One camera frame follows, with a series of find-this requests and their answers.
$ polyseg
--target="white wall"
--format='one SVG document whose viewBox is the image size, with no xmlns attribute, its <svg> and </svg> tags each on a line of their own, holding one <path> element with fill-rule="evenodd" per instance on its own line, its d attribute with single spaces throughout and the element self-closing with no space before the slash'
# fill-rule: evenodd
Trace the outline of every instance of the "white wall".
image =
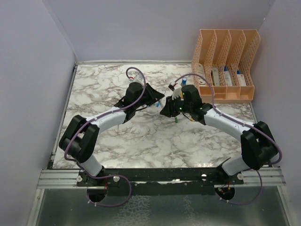
<svg viewBox="0 0 301 226">
<path fill-rule="evenodd" d="M 301 2 L 277 0 L 259 33 L 252 73 L 258 120 L 282 147 L 280 163 L 301 223 Z"/>
<path fill-rule="evenodd" d="M 26 225 L 74 54 L 40 0 L 0 2 L 0 225 Z"/>
<path fill-rule="evenodd" d="M 199 29 L 259 29 L 274 0 L 44 0 L 79 61 L 191 60 Z"/>
</svg>

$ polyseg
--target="mesh pattern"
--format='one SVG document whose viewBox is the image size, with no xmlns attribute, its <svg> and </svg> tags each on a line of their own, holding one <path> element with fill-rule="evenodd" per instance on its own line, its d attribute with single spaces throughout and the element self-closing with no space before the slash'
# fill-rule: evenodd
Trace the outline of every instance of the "mesh pattern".
<svg viewBox="0 0 301 226">
<path fill-rule="evenodd" d="M 206 56 L 205 56 L 205 60 L 204 60 L 205 76 L 206 76 L 206 79 L 210 82 L 210 85 L 212 85 L 212 86 L 213 86 L 213 82 L 212 82 L 210 74 L 211 74 L 211 70 L 212 70 L 212 61 L 213 61 L 216 41 L 217 41 L 217 37 L 216 37 L 216 34 L 214 32 L 213 36 L 212 36 L 212 39 L 210 41 L 210 44 L 209 44 L 208 51 L 207 51 Z"/>
<path fill-rule="evenodd" d="M 245 43 L 246 43 L 246 37 L 245 37 L 243 31 L 241 31 L 241 35 L 231 53 L 229 61 L 227 62 L 229 72 L 234 81 L 234 86 L 239 86 L 239 82 L 238 82 L 236 74 L 237 74 L 237 69 L 238 69 L 238 63 L 239 63 L 242 51 L 244 49 Z"/>
<path fill-rule="evenodd" d="M 230 35 L 230 32 L 228 31 L 227 35 L 223 41 L 222 48 L 221 48 L 220 52 L 218 53 L 218 57 L 216 60 L 216 65 L 215 65 L 215 67 L 218 68 L 218 76 L 219 76 L 221 86 L 226 86 L 226 81 L 225 81 L 225 77 L 224 77 L 224 67 L 226 64 L 230 44 L 231 44 L 231 35 Z"/>
<path fill-rule="evenodd" d="M 202 47 L 202 33 L 201 31 L 199 31 L 198 41 L 196 44 L 196 49 L 194 50 L 193 59 L 191 63 L 192 73 L 198 73 L 198 62 L 199 62 L 199 55 L 201 54 L 201 47 Z M 198 92 L 200 93 L 197 76 L 193 76 L 193 84 L 198 89 Z"/>
<path fill-rule="evenodd" d="M 254 31 L 254 32 L 255 32 L 255 36 L 254 36 L 250 46 L 248 47 L 248 49 L 242 56 L 241 61 L 239 62 L 239 65 L 238 65 L 239 70 L 245 76 L 245 81 L 246 81 L 247 86 L 253 86 L 253 82 L 252 82 L 251 75 L 250 75 L 250 69 L 251 69 L 252 62 L 254 60 L 256 51 L 257 51 L 259 43 L 260 43 L 260 36 L 259 36 L 258 32 L 257 31 Z"/>
</svg>

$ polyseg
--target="marble tabletop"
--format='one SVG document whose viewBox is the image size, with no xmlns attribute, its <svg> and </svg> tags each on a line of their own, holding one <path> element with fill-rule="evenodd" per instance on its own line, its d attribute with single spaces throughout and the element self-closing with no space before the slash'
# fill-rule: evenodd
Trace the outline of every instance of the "marble tabletop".
<svg viewBox="0 0 301 226">
<path fill-rule="evenodd" d="M 191 72 L 190 65 L 79 65 L 63 121 L 61 135 L 72 117 L 99 114 L 109 110 L 125 95 L 129 81 L 128 67 L 139 68 L 147 82 L 169 96 L 168 84 Z M 254 121 L 249 104 L 219 104 L 222 111 L 246 121 Z M 174 118 L 159 114 L 161 107 L 148 107 L 130 121 L 101 133 L 94 155 L 106 168 L 216 167 L 229 157 L 241 153 L 240 142 L 219 129 L 189 121 L 182 115 Z M 63 157 L 59 147 L 54 169 L 77 168 Z"/>
</svg>

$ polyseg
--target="white box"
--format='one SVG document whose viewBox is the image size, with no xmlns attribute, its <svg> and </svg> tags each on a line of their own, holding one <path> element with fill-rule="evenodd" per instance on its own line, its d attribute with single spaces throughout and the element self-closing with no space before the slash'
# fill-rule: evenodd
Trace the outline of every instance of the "white box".
<svg viewBox="0 0 301 226">
<path fill-rule="evenodd" d="M 227 86 L 233 86 L 231 75 L 229 71 L 224 71 L 225 82 Z"/>
<path fill-rule="evenodd" d="M 211 76 L 212 76 L 212 82 L 215 86 L 220 86 L 220 78 L 218 76 L 218 69 L 216 67 L 213 67 L 212 68 L 212 71 L 211 71 Z"/>
<path fill-rule="evenodd" d="M 198 74 L 205 77 L 205 71 L 204 71 L 204 67 L 202 64 L 198 64 Z M 201 78 L 198 79 L 199 81 L 199 85 L 200 86 L 206 86 L 206 82 L 204 80 L 202 80 Z"/>
<path fill-rule="evenodd" d="M 240 86 L 246 86 L 245 77 L 243 74 L 237 74 L 237 79 L 240 84 Z"/>
</svg>

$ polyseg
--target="peach plastic organizer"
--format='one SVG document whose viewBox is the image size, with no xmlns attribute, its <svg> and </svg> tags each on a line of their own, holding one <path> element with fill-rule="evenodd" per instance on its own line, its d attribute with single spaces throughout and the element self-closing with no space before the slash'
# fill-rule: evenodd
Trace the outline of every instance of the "peach plastic organizer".
<svg viewBox="0 0 301 226">
<path fill-rule="evenodd" d="M 198 73 L 199 64 L 204 67 L 206 79 L 214 89 L 216 103 L 250 103 L 254 96 L 254 85 L 250 75 L 251 64 L 260 43 L 257 30 L 200 30 L 192 59 L 192 72 Z M 227 86 L 224 67 L 227 66 L 233 86 Z M 212 67 L 219 72 L 220 86 L 214 86 Z M 241 86 L 237 70 L 244 75 L 246 86 Z M 201 86 L 194 76 L 193 83 L 206 103 L 212 102 L 210 88 Z"/>
</svg>

